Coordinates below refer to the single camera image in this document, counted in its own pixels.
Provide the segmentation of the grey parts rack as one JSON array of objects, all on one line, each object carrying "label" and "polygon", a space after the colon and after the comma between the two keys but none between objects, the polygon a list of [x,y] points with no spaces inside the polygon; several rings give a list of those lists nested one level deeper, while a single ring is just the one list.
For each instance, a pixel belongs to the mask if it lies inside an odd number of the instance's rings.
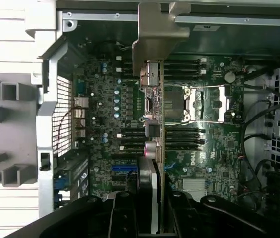
[{"label": "grey parts rack", "polygon": [[38,89],[28,74],[0,73],[0,185],[37,182]]}]

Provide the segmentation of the black RAM slot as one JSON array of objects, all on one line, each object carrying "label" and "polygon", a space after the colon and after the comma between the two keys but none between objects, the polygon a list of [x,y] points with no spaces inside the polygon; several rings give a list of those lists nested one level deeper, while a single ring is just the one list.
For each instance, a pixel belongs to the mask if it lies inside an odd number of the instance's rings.
[{"label": "black RAM slot", "polygon": [[[123,145],[141,145],[147,142],[145,138],[140,139],[122,139],[121,144]],[[165,140],[166,145],[204,145],[204,139],[197,139],[197,138],[169,138]]]},{"label": "black RAM slot", "polygon": [[[189,133],[205,133],[206,130],[205,129],[198,129],[198,128],[189,128],[189,127],[172,127],[172,128],[166,128],[165,129],[166,132],[171,132],[171,131],[175,131],[175,132],[189,132]],[[126,134],[126,133],[145,133],[145,128],[123,128],[121,129],[121,133],[122,134]]]},{"label": "black RAM slot", "polygon": [[[203,79],[204,77],[203,76],[174,76],[174,75],[166,75],[164,76],[164,80],[166,81],[194,81],[194,80],[201,80]],[[131,76],[131,75],[122,75],[121,76],[121,79],[122,80],[139,80],[140,77],[138,76]]]},{"label": "black RAM slot", "polygon": [[[178,151],[202,151],[202,149],[198,146],[175,146],[175,145],[169,145],[165,147],[166,150],[178,150]],[[119,146],[120,151],[144,151],[147,150],[147,148],[144,145],[140,146]]]},{"label": "black RAM slot", "polygon": [[[121,68],[117,67],[116,72],[122,74],[133,74],[133,70],[130,68]],[[206,74],[207,71],[205,69],[173,69],[173,68],[165,68],[165,74],[188,74],[188,75],[198,75],[198,74]]]},{"label": "black RAM slot", "polygon": [[[116,56],[115,59],[117,61],[127,61],[132,62],[132,59],[124,58],[123,56]],[[206,63],[206,58],[200,58],[200,59],[167,59],[165,62],[167,63],[186,63],[186,64],[201,64]]]},{"label": "black RAM slot", "polygon": [[[118,133],[117,138],[146,138],[145,134],[122,134]],[[171,134],[166,135],[165,139],[202,139],[202,136],[199,134]]]},{"label": "black RAM slot", "polygon": [[[133,66],[130,64],[124,65],[121,68],[124,70],[132,70]],[[200,70],[203,69],[202,65],[193,64],[164,64],[164,70]]]}]

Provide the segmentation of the open black PC case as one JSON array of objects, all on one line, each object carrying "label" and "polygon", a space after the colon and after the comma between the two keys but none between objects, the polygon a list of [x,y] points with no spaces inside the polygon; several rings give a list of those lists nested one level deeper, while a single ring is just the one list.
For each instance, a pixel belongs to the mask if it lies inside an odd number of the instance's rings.
[{"label": "open black PC case", "polygon": [[[73,74],[87,59],[102,54],[132,59],[142,2],[159,3],[164,14],[172,2],[191,6],[189,13],[175,19],[178,26],[189,28],[189,38],[178,43],[164,62],[173,55],[226,56],[242,67],[236,74],[243,84],[240,154],[234,161],[239,189],[234,201],[224,199],[259,210],[268,191],[267,173],[280,173],[270,158],[275,111],[280,109],[280,93],[271,87],[274,72],[280,69],[280,0],[31,0],[26,32],[34,38],[42,62],[40,75],[32,78],[40,94],[36,116],[40,216],[91,195],[89,154],[77,147],[75,136]],[[167,189],[174,189],[164,174],[166,207]],[[125,190],[138,194],[137,180],[138,170],[134,176],[127,174]],[[195,199],[186,191],[174,191]],[[96,197],[107,200],[117,192]]]}]

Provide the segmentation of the blue expansion slot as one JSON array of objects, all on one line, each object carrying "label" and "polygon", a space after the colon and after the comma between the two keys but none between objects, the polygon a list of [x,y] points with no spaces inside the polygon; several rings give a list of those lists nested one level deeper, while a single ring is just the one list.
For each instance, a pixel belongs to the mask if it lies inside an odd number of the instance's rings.
[{"label": "blue expansion slot", "polygon": [[129,165],[129,164],[117,164],[111,166],[112,171],[118,172],[129,172],[129,171],[136,171],[137,165]]}]

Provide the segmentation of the green motherboard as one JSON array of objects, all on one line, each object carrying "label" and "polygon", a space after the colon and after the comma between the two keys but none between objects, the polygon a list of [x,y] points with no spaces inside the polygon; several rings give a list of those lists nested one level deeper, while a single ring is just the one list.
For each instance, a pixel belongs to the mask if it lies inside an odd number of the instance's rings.
[{"label": "green motherboard", "polygon": [[[223,85],[229,98],[229,111],[224,123],[167,123],[166,128],[189,127],[205,129],[205,133],[166,132],[171,134],[199,134],[204,145],[194,145],[202,151],[165,150],[164,172],[169,175],[174,190],[183,190],[184,178],[204,178],[207,194],[215,194],[234,201],[237,198],[239,182],[236,177],[235,159],[240,154],[240,130],[243,112],[243,84],[241,77],[227,83],[227,72],[235,75],[242,67],[231,57],[173,55],[168,59],[196,60],[206,58],[202,65],[207,71],[201,80],[166,81],[171,86],[218,86]],[[117,164],[137,165],[137,159],[144,151],[120,151],[124,138],[117,138],[123,128],[142,128],[145,122],[145,95],[138,80],[122,80],[117,67],[132,62],[117,61],[102,54],[87,59],[73,74],[75,112],[75,133],[77,147],[89,154],[88,191],[91,195],[105,198],[113,191],[126,189],[127,174],[134,176],[137,171],[112,171]],[[189,76],[188,74],[165,74]]]}]

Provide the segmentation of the CPU socket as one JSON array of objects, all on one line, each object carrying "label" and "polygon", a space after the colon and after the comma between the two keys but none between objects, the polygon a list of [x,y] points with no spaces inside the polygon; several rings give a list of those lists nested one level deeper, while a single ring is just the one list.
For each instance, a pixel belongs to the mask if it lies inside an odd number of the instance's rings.
[{"label": "CPU socket", "polygon": [[164,118],[167,123],[189,123],[188,101],[191,90],[187,86],[165,87]]}]

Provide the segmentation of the metal socket cover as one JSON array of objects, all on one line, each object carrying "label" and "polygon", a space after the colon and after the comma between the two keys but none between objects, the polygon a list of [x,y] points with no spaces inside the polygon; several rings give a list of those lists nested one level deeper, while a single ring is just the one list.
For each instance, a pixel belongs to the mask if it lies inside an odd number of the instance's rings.
[{"label": "metal socket cover", "polygon": [[183,122],[224,123],[229,98],[223,85],[184,87]]}]

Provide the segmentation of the silver chipset heatsink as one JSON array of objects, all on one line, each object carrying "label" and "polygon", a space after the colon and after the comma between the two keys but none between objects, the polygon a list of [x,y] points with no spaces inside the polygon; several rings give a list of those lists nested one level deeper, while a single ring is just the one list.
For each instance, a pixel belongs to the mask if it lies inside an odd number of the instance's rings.
[{"label": "silver chipset heatsink", "polygon": [[204,178],[184,178],[182,182],[184,191],[199,192],[202,196],[207,194],[206,180]]}]

